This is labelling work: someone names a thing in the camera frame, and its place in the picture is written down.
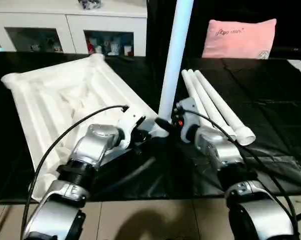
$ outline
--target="tiled floor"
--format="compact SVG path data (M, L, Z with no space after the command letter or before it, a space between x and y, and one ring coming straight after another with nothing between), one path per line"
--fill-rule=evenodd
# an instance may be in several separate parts
M291 199L296 212L301 212L301 196ZM0 240L19 239L22 212L22 205L0 206L0 223L6 217ZM92 202L83 212L86 220L80 240L234 239L224 199Z

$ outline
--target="shelf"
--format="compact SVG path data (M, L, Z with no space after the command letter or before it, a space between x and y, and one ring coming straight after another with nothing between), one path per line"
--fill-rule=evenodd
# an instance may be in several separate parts
M147 6L146 0L102 0L101 8L84 10L77 0L0 0L0 13L147 18Z

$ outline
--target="table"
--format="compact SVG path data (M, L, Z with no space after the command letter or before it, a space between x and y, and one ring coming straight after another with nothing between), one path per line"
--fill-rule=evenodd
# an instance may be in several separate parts
M23 129L10 90L1 77L87 55L0 52L0 204L22 204L34 175ZM165 61L106 57L114 71L158 111ZM290 195L301 194L301 73L286 60L185 59L182 68L200 70L242 121L256 134L249 147L276 172ZM179 79L175 100L188 97ZM256 169L252 158L250 163ZM109 187L143 164L143 172ZM259 179L278 194L269 177ZM193 146L153 138L106 164L96 178L91 201L222 197L210 163Z

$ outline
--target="white pvc pipe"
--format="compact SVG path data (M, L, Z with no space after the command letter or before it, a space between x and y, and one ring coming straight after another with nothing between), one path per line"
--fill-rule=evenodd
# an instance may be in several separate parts
M227 105L223 98L218 94L218 92L212 87L212 85L207 81L207 79L198 70L195 74L203 86L210 99L213 101L221 115L224 117L226 122L235 131L236 139L240 145L246 146L255 141L256 136L252 130L245 126L243 122L238 118L238 116L233 112L233 110Z
M235 132L230 126L227 125L224 118L222 117L222 115L214 105L213 101L210 99L210 96L207 94L207 92L201 85L194 71L192 69L189 69L188 74L191 78L192 84L196 89L199 99L202 105L204 106L209 118L215 123L217 123L233 140L235 140L236 139Z
M171 119L193 3L194 0L177 0L176 3L158 110L158 116L168 121Z
M195 104L196 104L198 112L200 114L204 115L205 117L208 117L206 110L200 100L200 97L198 96L196 89L192 83L191 76L185 69L183 71L181 71L181 75L182 75L182 78L184 79L186 89L187 89L189 96L195 100ZM199 119L199 122L200 122L201 126L208 126L211 128L213 127L213 125L209 121L207 121L206 119L204 119L202 117Z

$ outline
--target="black cable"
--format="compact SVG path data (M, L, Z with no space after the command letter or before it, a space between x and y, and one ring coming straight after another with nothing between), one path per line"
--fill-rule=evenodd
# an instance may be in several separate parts
M265 164L247 147L240 145L238 142L236 142L235 140L233 140L231 138L231 136L229 134L227 134L227 132L224 131L224 129L222 129L217 123L215 123L213 120L209 119L208 117L196 112L196 111L192 111L192 110L187 110L187 109L183 109L180 108L180 111L184 111L185 113L190 113L190 114L195 114L207 121L209 121L213 126L215 126L216 128L218 128L227 138L228 140L234 144L236 147L243 149L244 151L246 151L247 153L249 153L257 162L258 164L260 164L263 168L263 171L270 177L270 179L274 182L274 184L276 185L276 187L279 189L280 193L283 195L283 197L285 198L285 200L287 201L289 210L291 212L291 214L288 212L288 210L286 209L286 207L281 203L280 200L278 200L278 198L272 194L272 192L267 189L265 186L265 189L268 191L268 193L276 200L276 202L283 208L283 210L286 212L286 214L288 215L288 217L290 218L290 221L292 223L293 226L293 230L294 230L294 234L296 236L298 236L299 232L298 232L298 221L297 221L297 216L296 216L296 212L295 212L295 208L293 206L292 201L290 200L289 196L287 195L286 191L283 189L282 185L277 181L277 179L273 176L273 174L268 171L268 168L265 166Z
M86 117L82 118L81 120L77 121L76 123L74 123L72 126L70 126L66 131L64 131L53 143L52 145L50 145L50 147L47 149L47 151L45 152L45 154L42 156L41 160L39 161L39 164L37 166L37 169L35 171L35 175L34 178L30 184L29 187L29 191L28 191L28 196L27 196L27 200L25 203L25 207L24 207L24 212L22 215L22 221L21 221L21 231L20 231L20 239L23 240L23 233L26 227L26 223L27 223L27 215L28 215L28 211L29 211L29 206L31 203L31 199L32 199L32 194L33 194L33 190L35 187L35 183L37 180L37 177L40 173L40 170L44 164L45 159L47 158L47 156L49 155L49 153L53 150L53 148L59 143L59 141L65 137L71 130L73 130L74 128L76 128L79 124L81 124L82 122L86 121L87 119L93 117L96 114L99 114L101 112L104 112L108 109L114 109L114 108L122 108L123 111L125 112L129 107L127 105L113 105L113 106L107 106L104 107L100 110L97 110L89 115L87 115Z
M139 176L141 173L143 173L146 169L148 169L156 159L154 157L151 157L148 159L145 163L143 163L141 166L133 170L130 174L124 176L120 180L118 180L115 183L112 183L111 185L103 188L101 191L97 192L96 194L93 195L92 199L95 199L101 195L104 195L106 193L109 193L119 187L121 187L123 184L128 183L129 181L133 180L135 177Z

